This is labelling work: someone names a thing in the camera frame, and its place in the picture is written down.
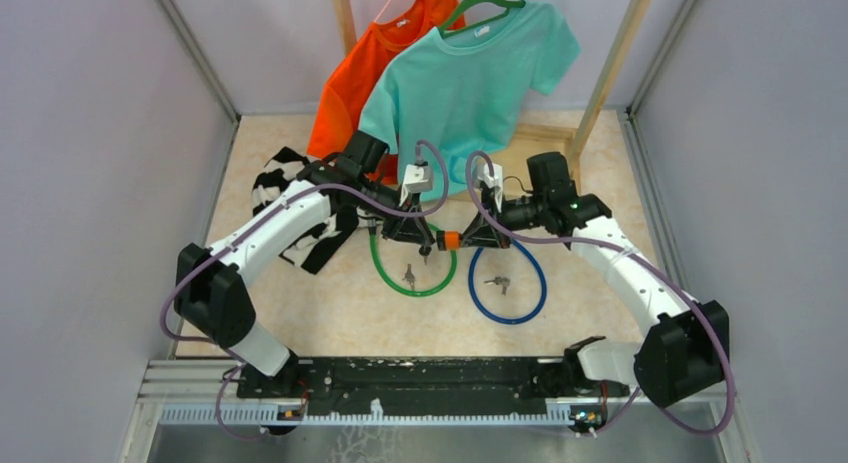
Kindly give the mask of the green cable lock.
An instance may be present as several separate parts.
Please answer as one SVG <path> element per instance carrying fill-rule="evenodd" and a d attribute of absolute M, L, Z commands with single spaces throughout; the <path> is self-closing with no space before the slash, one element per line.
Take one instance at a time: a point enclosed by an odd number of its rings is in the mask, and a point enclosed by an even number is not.
<path fill-rule="evenodd" d="M 385 270 L 385 268 L 382 264 L 382 260 L 380 258 L 379 249 L 378 249 L 378 243 L 377 243 L 377 235 L 376 235 L 377 227 L 376 226 L 369 226 L 367 228 L 367 231 L 368 231 L 368 236 L 369 236 L 370 255 L 371 255 L 371 258 L 372 258 L 374 268 L 377 271 L 377 274 L 383 280 L 383 282 L 388 287 L 390 287 L 392 290 L 396 291 L 397 293 L 400 293 L 401 295 L 404 295 L 404 296 L 407 296 L 407 297 L 412 297 L 412 298 L 430 297 L 430 296 L 433 296 L 435 294 L 442 292 L 453 281 L 453 279 L 456 275 L 457 269 L 458 269 L 458 255 L 457 255 L 456 251 L 450 252 L 450 267 L 449 267 L 447 275 L 444 277 L 444 279 L 440 283 L 436 284 L 433 287 L 426 288 L 426 289 L 423 289 L 423 290 L 417 290 L 416 289 L 414 292 L 411 292 L 409 290 L 409 287 L 408 288 L 402 287 L 399 283 L 397 283 L 395 280 L 393 280 L 390 277 L 390 275 L 387 273 L 387 271 Z"/>

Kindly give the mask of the blue cable lock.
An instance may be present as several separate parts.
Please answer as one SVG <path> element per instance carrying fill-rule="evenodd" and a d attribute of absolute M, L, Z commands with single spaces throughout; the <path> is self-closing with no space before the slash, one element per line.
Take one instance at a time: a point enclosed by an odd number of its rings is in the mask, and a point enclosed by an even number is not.
<path fill-rule="evenodd" d="M 520 242 L 515 241 L 515 240 L 513 240 L 512 243 L 513 243 L 513 246 L 529 261 L 529 263 L 531 264 L 531 266 L 533 267 L 533 269 L 536 273 L 536 276 L 538 278 L 538 282 L 539 282 L 539 285 L 540 285 L 539 300 L 536 303 L 536 305 L 533 307 L 533 309 L 531 311 L 529 311 L 527 314 L 522 315 L 522 316 L 518 316 L 518 317 L 505 317 L 505 316 L 501 316 L 501 315 L 498 315 L 498 314 L 490 311 L 483 304 L 482 300 L 480 299 L 480 297 L 478 295 L 478 292 L 477 292 L 477 289 L 476 289 L 476 284 L 475 284 L 476 270 L 477 270 L 479 260 L 482 257 L 482 254 L 484 252 L 483 248 L 478 248 L 474 252 L 474 254 L 471 258 L 470 264 L 469 264 L 468 275 L 467 275 L 467 288 L 468 288 L 469 296 L 470 296 L 471 301 L 472 301 L 473 305 L 475 306 L 475 308 L 487 319 L 489 319 L 489 320 L 491 320 L 495 323 L 502 324 L 502 325 L 508 325 L 508 326 L 520 325 L 520 324 L 524 324 L 524 323 L 527 323 L 527 322 L 533 320 L 544 309 L 544 307 L 547 303 L 547 300 L 548 300 L 548 281 L 547 281 L 545 272 L 542 269 L 540 263 L 523 244 L 521 244 Z"/>

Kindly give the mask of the black padlock keys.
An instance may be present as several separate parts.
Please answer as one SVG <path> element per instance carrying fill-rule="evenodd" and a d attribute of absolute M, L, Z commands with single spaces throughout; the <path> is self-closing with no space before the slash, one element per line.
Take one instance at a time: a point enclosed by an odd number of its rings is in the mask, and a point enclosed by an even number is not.
<path fill-rule="evenodd" d="M 432 252 L 432 247 L 431 246 L 421 246 L 419 248 L 418 252 L 419 252 L 419 255 L 423 259 L 423 264 L 427 265 L 428 264 L 428 258 L 429 258 L 430 254 Z"/>

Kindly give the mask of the orange padlock with keys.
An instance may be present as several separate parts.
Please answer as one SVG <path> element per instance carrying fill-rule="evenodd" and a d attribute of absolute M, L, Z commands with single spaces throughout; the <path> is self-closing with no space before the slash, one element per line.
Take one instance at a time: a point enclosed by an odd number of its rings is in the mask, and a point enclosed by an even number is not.
<path fill-rule="evenodd" d="M 461 234 L 457 231 L 437 230 L 435 236 L 437 248 L 440 251 L 455 251 L 462 246 Z"/>

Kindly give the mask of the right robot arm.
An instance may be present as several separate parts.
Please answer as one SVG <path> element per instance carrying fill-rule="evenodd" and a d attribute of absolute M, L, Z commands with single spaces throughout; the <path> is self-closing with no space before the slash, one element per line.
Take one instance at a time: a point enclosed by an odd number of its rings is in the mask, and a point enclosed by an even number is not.
<path fill-rule="evenodd" d="M 608 338 L 580 344 L 563 368 L 567 389 L 588 395 L 607 380 L 636 386 L 667 409 L 722 383 L 732 412 L 737 388 L 722 305 L 697 301 L 652 264 L 599 197 L 578 192 L 562 154 L 535 155 L 527 166 L 530 193 L 508 199 L 501 166 L 482 151 L 471 154 L 466 182 L 483 228 L 497 241 L 565 246 L 601 275 L 642 335 L 638 344 Z"/>

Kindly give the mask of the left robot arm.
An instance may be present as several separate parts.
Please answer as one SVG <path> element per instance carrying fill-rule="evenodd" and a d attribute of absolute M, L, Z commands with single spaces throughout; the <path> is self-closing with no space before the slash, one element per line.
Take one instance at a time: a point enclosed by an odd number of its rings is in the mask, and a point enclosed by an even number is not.
<path fill-rule="evenodd" d="M 432 189 L 434 170 L 446 168 L 444 158 L 432 143 L 418 141 L 400 187 L 391 189 L 367 177 L 387 150 L 386 143 L 356 132 L 332 162 L 307 164 L 241 228 L 209 247 L 188 244 L 178 255 L 176 286 L 162 311 L 175 311 L 200 331 L 199 341 L 259 371 L 273 395 L 292 394 L 300 382 L 297 356 L 259 322 L 249 295 L 267 265 L 344 208 L 375 216 L 391 240 L 423 250 L 437 242 L 418 197 Z"/>

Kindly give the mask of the blue lock keys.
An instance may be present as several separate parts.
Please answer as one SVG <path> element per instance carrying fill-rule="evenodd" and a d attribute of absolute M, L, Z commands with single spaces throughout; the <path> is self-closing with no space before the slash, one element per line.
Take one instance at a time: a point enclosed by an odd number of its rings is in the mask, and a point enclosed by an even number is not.
<path fill-rule="evenodd" d="M 511 284 L 511 280 L 508 277 L 496 276 L 494 278 L 485 280 L 484 283 L 486 285 L 494 285 L 500 288 L 501 295 L 505 296 L 507 294 L 508 288 Z"/>

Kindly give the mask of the green lock keys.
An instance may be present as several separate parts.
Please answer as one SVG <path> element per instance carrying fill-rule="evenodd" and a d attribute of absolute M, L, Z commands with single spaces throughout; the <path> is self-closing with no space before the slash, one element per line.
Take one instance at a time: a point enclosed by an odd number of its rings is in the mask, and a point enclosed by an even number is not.
<path fill-rule="evenodd" d="M 403 280 L 408 285 L 409 290 L 414 292 L 416 290 L 416 276 L 413 272 L 412 264 L 408 263 L 406 265 L 406 270 L 404 272 Z"/>

